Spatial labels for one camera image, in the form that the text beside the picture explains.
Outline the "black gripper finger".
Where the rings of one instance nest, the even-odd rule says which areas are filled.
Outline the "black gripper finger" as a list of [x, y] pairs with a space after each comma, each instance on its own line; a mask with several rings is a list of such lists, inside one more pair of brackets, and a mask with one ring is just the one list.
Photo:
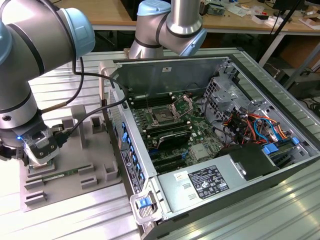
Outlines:
[[2, 161], [10, 161], [11, 159], [21, 160], [25, 167], [29, 164], [29, 158], [27, 154], [24, 152], [24, 149], [22, 146], [19, 146], [17, 148], [1, 146], [0, 159]]

